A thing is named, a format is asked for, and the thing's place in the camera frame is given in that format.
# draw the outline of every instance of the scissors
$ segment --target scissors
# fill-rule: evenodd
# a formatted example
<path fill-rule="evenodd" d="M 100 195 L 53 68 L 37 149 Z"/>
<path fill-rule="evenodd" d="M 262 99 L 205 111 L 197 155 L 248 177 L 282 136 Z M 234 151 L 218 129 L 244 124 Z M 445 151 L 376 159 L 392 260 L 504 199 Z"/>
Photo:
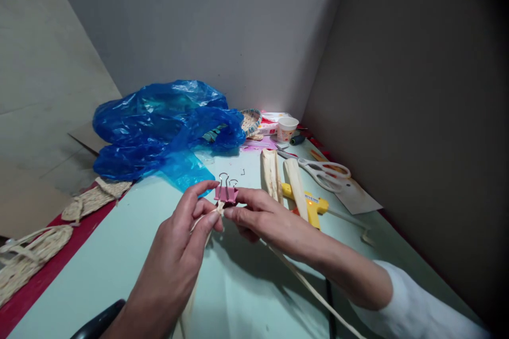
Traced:
<path fill-rule="evenodd" d="M 302 168 L 304 168 L 311 176 L 313 176 L 313 179 L 321 187 L 325 188 L 327 191 L 330 192 L 339 192 L 341 190 L 342 182 L 337 179 L 338 177 L 348 179 L 352 175 L 347 167 L 342 166 L 341 164 L 338 163 L 313 162 L 311 160 L 297 158 L 296 156 L 286 153 L 282 150 L 277 150 L 277 153 L 280 154 L 285 159 L 297 159 L 298 164 Z M 342 174 L 340 172 L 334 171 L 333 169 L 326 168 L 325 167 L 326 165 L 342 168 L 343 170 L 345 170 L 346 174 Z M 329 183 L 335 184 L 337 187 L 332 187 L 329 185 Z"/>

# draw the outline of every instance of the straw sandal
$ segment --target straw sandal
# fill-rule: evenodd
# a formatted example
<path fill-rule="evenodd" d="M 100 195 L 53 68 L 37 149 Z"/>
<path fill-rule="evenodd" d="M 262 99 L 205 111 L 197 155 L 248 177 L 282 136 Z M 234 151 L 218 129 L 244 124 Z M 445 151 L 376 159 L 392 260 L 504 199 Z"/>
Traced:
<path fill-rule="evenodd" d="M 98 177 L 97 186 L 74 198 L 62 212 L 62 220 L 78 223 L 82 217 L 97 211 L 110 201 L 120 199 L 131 186 L 131 182 L 105 182 Z"/>
<path fill-rule="evenodd" d="M 19 240 L 9 240 L 0 247 L 0 262 L 5 265 L 0 270 L 0 307 L 67 244 L 72 233 L 73 228 L 69 225 L 47 227 Z M 22 246 L 35 237 L 33 242 Z M 2 257 L 6 253 L 17 254 L 9 259 Z"/>

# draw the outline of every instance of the table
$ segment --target table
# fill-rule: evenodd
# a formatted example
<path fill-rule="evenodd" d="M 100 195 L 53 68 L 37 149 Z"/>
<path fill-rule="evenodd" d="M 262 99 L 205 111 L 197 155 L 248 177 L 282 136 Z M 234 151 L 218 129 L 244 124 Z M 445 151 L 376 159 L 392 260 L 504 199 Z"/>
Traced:
<path fill-rule="evenodd" d="M 305 141 L 287 151 L 313 159 Z M 238 186 L 260 188 L 260 152 L 237 157 L 215 157 L 207 163 L 218 177 L 227 172 Z M 283 160 L 279 161 L 281 173 Z M 304 188 L 331 207 L 347 210 L 330 192 L 301 171 Z M 9 338 L 68 339 L 79 327 L 120 298 L 127 298 L 145 261 L 159 224 L 172 214 L 181 193 L 161 175 L 136 183 L 96 227 L 94 233 L 64 267 L 54 282 L 19 322 Z M 378 213 L 357 216 L 372 226 L 376 247 L 360 240 L 361 228 L 333 215 L 320 217 L 322 231 L 372 259 L 404 269 L 431 294 L 480 322 L 473 311 Z M 322 295 L 324 277 L 304 264 L 297 265 Z M 336 310 L 366 337 L 371 333 L 356 317 L 347 300 L 333 286 Z M 213 233 L 205 250 L 192 313 L 192 338 L 329 338 L 328 312 L 262 243 L 252 245 L 225 220 L 225 232 Z M 352 334 L 336 322 L 337 337 Z"/>

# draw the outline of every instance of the binder clip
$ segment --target binder clip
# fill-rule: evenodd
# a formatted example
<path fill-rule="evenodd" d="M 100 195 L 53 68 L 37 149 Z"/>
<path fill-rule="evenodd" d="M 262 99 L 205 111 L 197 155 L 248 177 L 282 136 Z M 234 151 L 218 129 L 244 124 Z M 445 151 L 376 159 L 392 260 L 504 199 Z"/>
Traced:
<path fill-rule="evenodd" d="M 226 186 L 223 186 L 223 178 L 221 175 L 226 175 L 226 181 L 224 182 Z M 232 203 L 235 204 L 235 199 L 237 197 L 237 194 L 239 193 L 239 190 L 235 188 L 238 181 L 236 179 L 231 179 L 229 181 L 230 176 L 223 172 L 219 174 L 219 179 L 221 180 L 221 183 L 219 184 L 219 187 L 216 188 L 216 196 L 214 197 L 214 200 L 220 200 L 225 203 Z"/>

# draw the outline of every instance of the woven straw slipper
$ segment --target woven straw slipper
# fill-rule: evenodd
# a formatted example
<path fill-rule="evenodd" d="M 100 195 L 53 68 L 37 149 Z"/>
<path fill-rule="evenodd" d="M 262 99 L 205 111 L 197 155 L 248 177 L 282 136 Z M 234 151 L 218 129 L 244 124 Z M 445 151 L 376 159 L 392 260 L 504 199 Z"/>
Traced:
<path fill-rule="evenodd" d="M 47 227 L 0 247 L 0 262 L 5 265 L 0 270 L 0 307 L 67 244 L 72 233 L 69 225 Z M 2 257 L 7 253 L 17 254 L 11 259 Z"/>
<path fill-rule="evenodd" d="M 131 186 L 131 182 L 105 182 L 100 177 L 95 179 L 95 182 L 97 186 L 75 197 L 64 209 L 62 220 L 79 222 L 82 217 L 97 211 L 110 201 L 118 201 Z"/>
<path fill-rule="evenodd" d="M 242 130 L 245 131 L 245 137 L 248 138 L 256 134 L 256 129 L 261 123 L 261 113 L 257 109 L 242 110 L 244 121 L 242 122 Z"/>

